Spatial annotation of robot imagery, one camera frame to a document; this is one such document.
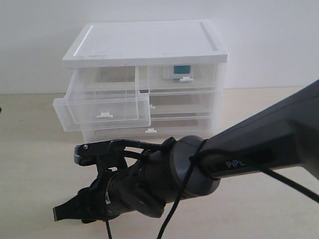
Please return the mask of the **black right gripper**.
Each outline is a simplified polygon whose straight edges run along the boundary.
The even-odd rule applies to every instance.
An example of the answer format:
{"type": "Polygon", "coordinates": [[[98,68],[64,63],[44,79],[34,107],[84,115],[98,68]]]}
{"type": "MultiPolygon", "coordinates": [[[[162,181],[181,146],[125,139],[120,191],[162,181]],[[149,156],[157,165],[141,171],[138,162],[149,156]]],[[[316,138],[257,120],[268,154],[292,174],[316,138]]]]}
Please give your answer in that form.
{"type": "Polygon", "coordinates": [[[174,178],[169,159],[138,159],[127,166],[125,159],[96,159],[98,179],[103,187],[95,193],[105,194],[106,217],[94,217],[90,202],[77,195],[53,208],[54,221],[81,220],[83,224],[106,222],[120,214],[137,211],[151,218],[160,218],[167,203],[174,201],[174,178]]]}

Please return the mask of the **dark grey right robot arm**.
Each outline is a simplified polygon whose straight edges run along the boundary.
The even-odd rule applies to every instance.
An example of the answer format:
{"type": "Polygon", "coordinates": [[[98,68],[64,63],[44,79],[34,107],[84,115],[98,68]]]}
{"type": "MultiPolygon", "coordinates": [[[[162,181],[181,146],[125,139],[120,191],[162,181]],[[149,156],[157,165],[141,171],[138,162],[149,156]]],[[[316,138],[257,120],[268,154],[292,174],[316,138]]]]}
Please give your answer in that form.
{"type": "Polygon", "coordinates": [[[319,84],[313,82],[209,139],[101,141],[76,146],[74,160],[96,165],[98,175],[53,208],[55,221],[106,221],[132,211],[160,218],[176,199],[209,195],[222,178],[255,172],[300,166],[318,177],[319,84]]]}

